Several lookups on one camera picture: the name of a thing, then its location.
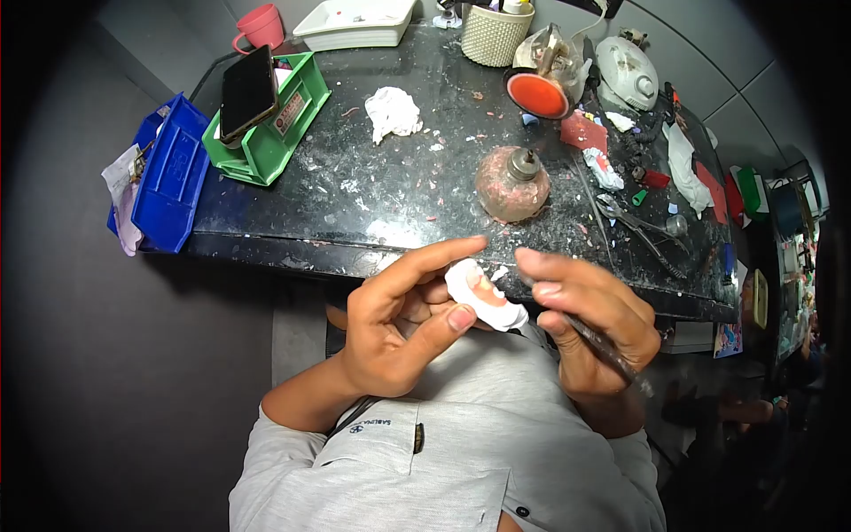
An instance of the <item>pink cup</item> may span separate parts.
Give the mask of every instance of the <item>pink cup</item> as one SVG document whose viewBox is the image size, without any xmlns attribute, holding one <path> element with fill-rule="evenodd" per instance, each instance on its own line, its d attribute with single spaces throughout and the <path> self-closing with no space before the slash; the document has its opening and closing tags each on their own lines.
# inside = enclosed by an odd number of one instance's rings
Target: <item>pink cup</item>
<svg viewBox="0 0 851 532">
<path fill-rule="evenodd" d="M 248 55 L 248 52 L 243 52 L 237 46 L 241 37 L 247 38 L 255 48 L 268 44 L 269 48 L 275 49 L 283 44 L 283 24 L 273 3 L 252 9 L 237 22 L 237 29 L 240 33 L 233 39 L 231 46 L 240 54 Z"/>
</svg>

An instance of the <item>black workbench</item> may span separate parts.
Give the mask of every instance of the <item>black workbench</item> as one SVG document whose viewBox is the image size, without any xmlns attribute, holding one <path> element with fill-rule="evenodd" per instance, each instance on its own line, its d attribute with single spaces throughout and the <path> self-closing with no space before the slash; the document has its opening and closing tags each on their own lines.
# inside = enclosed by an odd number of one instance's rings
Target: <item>black workbench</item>
<svg viewBox="0 0 851 532">
<path fill-rule="evenodd" d="M 633 208 L 629 198 L 639 187 L 625 176 L 626 189 L 614 195 L 631 213 L 663 226 L 671 201 L 688 220 L 684 240 L 692 249 L 690 256 L 672 243 L 660 245 L 671 263 L 688 274 L 683 280 L 669 277 L 635 235 L 598 219 L 591 196 L 603 191 L 591 179 L 579 150 L 559 140 L 560 124 L 542 120 L 524 128 L 519 109 L 503 89 L 504 70 L 468 60 L 461 53 L 460 31 L 412 24 L 397 48 L 338 50 L 315 58 L 332 94 L 287 168 L 268 187 L 231 180 L 211 168 L 186 253 L 294 272 L 368 277 L 406 249 L 486 234 L 491 244 L 479 257 L 486 271 L 513 264 L 512 252 L 518 246 L 577 255 L 614 272 L 659 314 L 736 321 L 735 288 L 722 284 L 722 261 L 716 260 L 708 275 L 698 273 L 712 244 L 730 242 L 728 226 L 716 223 L 711 209 L 698 221 L 673 183 L 666 190 L 651 189 L 643 205 Z M 216 65 L 192 96 L 208 116 L 220 103 L 221 74 L 235 60 Z M 373 144 L 363 102 L 388 85 L 414 98 L 429 133 L 389 134 L 378 146 Z M 483 99 L 475 100 L 473 91 L 481 91 Z M 586 102 L 595 114 L 596 105 Z M 360 109 L 341 116 L 352 107 Z M 703 126 L 686 115 L 695 158 L 722 182 Z M 478 134 L 487 137 L 466 140 Z M 623 149 L 617 135 L 610 128 L 609 157 L 615 165 Z M 440 139 L 444 149 L 431 151 Z M 539 216 L 502 226 L 480 206 L 473 176 L 480 159 L 496 146 L 538 151 L 552 183 Z M 669 173 L 664 137 L 648 149 L 652 166 Z M 513 273 L 497 285 L 509 296 L 530 298 Z"/>
</svg>

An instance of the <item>woven container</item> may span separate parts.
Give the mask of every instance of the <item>woven container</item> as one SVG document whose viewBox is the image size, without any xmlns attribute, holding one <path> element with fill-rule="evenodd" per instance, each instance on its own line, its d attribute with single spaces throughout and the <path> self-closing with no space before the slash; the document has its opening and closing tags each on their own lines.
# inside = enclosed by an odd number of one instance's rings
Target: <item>woven container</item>
<svg viewBox="0 0 851 532">
<path fill-rule="evenodd" d="M 497 13 L 465 3 L 461 51 L 471 60 L 485 66 L 509 66 L 514 52 L 526 38 L 534 17 L 534 7 L 524 3 L 526 14 Z"/>
</svg>

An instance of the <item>smartphone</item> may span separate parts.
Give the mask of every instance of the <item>smartphone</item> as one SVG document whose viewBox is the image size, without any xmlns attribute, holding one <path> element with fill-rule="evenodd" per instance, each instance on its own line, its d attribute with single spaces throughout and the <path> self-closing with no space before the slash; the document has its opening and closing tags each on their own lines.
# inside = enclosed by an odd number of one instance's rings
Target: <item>smartphone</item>
<svg viewBox="0 0 851 532">
<path fill-rule="evenodd" d="M 277 83 L 271 49 L 265 45 L 228 68 L 221 82 L 220 138 L 224 144 L 277 112 Z"/>
</svg>

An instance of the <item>shirt logo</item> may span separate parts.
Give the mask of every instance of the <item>shirt logo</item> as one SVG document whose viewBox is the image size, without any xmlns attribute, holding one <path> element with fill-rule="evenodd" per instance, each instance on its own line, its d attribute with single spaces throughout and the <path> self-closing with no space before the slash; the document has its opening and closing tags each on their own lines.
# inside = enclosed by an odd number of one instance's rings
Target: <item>shirt logo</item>
<svg viewBox="0 0 851 532">
<path fill-rule="evenodd" d="M 362 431 L 366 425 L 390 425 L 390 422 L 390 420 L 361 420 L 355 423 L 355 425 L 349 429 L 349 432 L 354 434 Z"/>
</svg>

